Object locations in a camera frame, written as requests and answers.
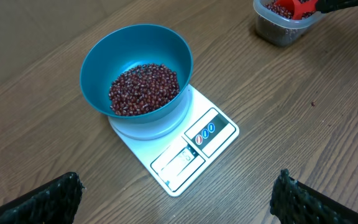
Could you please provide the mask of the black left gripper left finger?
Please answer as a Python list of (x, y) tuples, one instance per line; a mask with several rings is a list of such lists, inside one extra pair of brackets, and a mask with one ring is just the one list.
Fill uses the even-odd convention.
[(0, 224), (72, 224), (82, 195), (79, 175), (67, 172), (0, 206)]

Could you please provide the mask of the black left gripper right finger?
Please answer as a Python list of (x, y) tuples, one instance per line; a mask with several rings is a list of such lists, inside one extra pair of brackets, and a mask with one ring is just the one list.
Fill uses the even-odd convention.
[(270, 214), (284, 224), (358, 224), (358, 213), (290, 177), (282, 169), (274, 182)]

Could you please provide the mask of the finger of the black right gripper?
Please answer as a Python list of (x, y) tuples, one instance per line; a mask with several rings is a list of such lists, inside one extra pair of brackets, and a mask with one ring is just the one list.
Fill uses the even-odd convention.
[(321, 13), (329, 13), (357, 6), (358, 0), (318, 0), (315, 9)]

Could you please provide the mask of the red measuring scoop blue handle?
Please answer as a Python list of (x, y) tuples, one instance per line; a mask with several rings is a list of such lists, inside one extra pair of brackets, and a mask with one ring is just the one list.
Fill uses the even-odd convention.
[(316, 11), (317, 2), (318, 0), (309, 0), (304, 3), (299, 0), (277, 0), (275, 5), (282, 6), (292, 12), (292, 20), (301, 20), (303, 14)]

